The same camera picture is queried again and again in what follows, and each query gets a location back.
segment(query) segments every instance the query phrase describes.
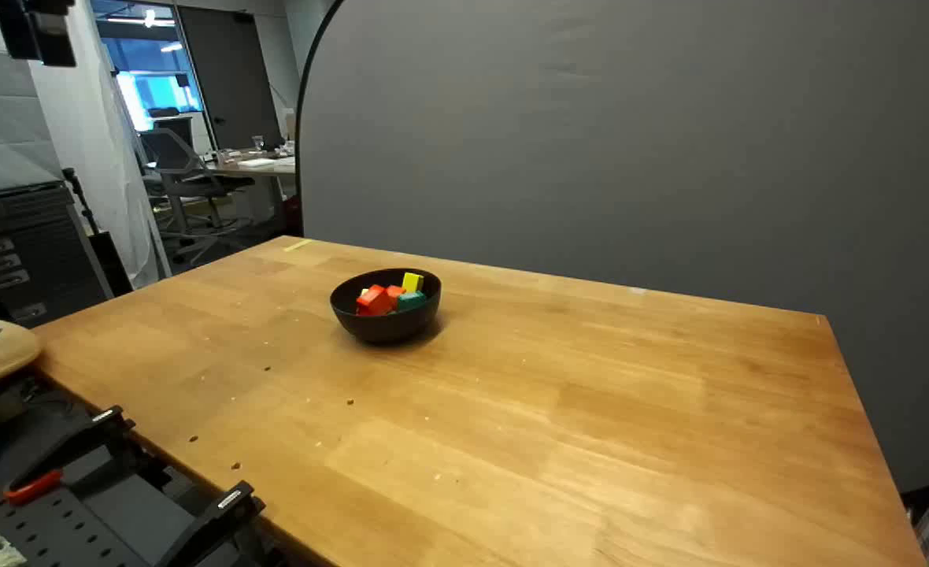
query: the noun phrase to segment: door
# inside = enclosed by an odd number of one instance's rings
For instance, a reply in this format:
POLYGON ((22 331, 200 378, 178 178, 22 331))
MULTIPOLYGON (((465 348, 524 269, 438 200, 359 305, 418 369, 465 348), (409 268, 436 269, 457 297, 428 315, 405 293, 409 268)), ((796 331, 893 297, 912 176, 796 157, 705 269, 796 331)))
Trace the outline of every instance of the door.
POLYGON ((249 12, 181 9, 189 57, 202 80, 214 147, 252 147, 265 136, 278 147, 270 80, 249 12))

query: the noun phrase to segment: black bowl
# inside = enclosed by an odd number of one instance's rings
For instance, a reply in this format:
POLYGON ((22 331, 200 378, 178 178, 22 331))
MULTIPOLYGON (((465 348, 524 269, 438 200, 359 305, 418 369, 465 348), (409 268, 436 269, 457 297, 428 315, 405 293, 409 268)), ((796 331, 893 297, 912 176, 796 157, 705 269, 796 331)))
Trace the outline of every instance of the black bowl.
POLYGON ((418 268, 389 268, 389 269, 370 269, 359 278, 343 279, 334 293, 331 293, 331 305, 337 322, 362 342, 407 342, 414 338, 423 338, 425 327, 436 322, 438 310, 438 297, 440 297, 440 279, 433 269, 418 269, 418 268), (357 315, 357 298, 362 293, 362 287, 381 283, 381 287, 395 287, 405 279, 405 269, 415 269, 423 273, 423 293, 425 293, 425 305, 409 309, 409 310, 392 310, 392 315, 376 315, 376 317, 359 317, 357 315))

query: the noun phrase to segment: light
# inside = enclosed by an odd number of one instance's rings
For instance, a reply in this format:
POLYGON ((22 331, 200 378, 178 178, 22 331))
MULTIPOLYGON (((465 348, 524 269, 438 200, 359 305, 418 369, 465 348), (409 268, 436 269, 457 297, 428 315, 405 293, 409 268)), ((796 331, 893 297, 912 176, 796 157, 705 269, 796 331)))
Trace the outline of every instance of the light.
POLYGON ((105 18, 105 23, 111 23, 111 25, 146 25, 146 28, 178 28, 174 18, 156 18, 153 25, 143 23, 143 18, 105 18))

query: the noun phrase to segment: gray backdrop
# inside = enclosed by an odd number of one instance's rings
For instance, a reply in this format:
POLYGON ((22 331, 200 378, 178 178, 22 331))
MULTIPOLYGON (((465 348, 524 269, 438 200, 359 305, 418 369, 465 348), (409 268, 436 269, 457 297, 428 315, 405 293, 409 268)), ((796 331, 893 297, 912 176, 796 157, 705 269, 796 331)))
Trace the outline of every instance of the gray backdrop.
POLYGON ((929 482, 929 4, 347 0, 302 190, 322 239, 828 310, 929 482))

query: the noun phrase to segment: wood grain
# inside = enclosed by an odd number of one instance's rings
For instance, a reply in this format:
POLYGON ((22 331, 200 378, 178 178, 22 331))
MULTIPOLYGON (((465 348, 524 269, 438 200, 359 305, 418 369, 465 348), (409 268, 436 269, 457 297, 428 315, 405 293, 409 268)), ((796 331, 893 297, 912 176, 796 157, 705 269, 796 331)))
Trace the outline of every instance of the wood grain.
POLYGON ((0 322, 0 378, 35 361, 37 353, 40 341, 33 331, 0 322))
POLYGON ((273 239, 40 327, 337 563, 922 563, 822 315, 273 239), (359 347, 328 293, 440 273, 440 331, 359 347))

